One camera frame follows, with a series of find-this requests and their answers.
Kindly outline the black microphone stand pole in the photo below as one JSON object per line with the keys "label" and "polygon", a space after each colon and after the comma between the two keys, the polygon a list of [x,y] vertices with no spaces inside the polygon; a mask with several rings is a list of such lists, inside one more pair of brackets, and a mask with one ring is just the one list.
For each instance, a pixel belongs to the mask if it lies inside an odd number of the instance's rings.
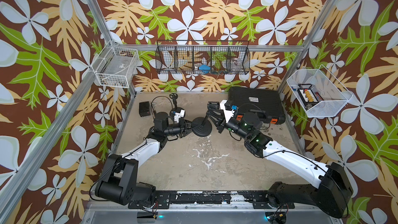
{"label": "black microphone stand pole", "polygon": [[178,105],[177,105],[178,94],[177,94],[177,93],[171,93],[171,94],[169,95],[169,97],[170,97],[170,99],[172,100],[173,106],[174,106],[173,109],[172,109],[172,111],[176,112],[177,109],[178,109]]}

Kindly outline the black round stand base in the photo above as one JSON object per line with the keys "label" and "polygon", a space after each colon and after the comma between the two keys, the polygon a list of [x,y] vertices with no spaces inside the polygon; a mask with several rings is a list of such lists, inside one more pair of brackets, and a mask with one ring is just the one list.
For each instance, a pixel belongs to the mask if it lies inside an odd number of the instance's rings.
{"label": "black round stand base", "polygon": [[181,107],[175,107],[171,110],[170,115],[176,121],[177,119],[183,118],[185,116],[185,110]]}

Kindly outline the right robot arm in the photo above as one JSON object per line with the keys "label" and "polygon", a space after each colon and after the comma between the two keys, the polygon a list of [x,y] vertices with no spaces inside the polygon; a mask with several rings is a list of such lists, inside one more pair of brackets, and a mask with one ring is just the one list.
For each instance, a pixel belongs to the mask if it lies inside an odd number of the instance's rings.
{"label": "right robot arm", "polygon": [[273,183],[266,193],[270,206],[300,203],[316,206],[334,218],[347,216],[353,188],[341,165],[317,162],[279,144],[260,131],[260,120],[254,115],[237,120],[218,110],[207,116],[219,132],[229,130],[244,140],[246,149],[255,157],[277,163],[306,180],[306,184]]}

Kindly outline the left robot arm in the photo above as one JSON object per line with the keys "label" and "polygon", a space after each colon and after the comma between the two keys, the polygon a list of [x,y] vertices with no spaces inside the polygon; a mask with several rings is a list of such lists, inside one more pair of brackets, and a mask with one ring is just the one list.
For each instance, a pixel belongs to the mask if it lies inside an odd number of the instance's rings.
{"label": "left robot arm", "polygon": [[170,141],[170,136],[181,139],[192,133],[198,123],[180,117],[169,123],[170,116],[166,112],[157,113],[153,127],[149,129],[143,142],[132,151],[122,155],[110,155],[104,170],[95,183],[94,194],[102,201],[110,201],[120,205],[137,204],[141,208],[155,205],[156,187],[137,181],[138,169],[149,158],[158,154]]}

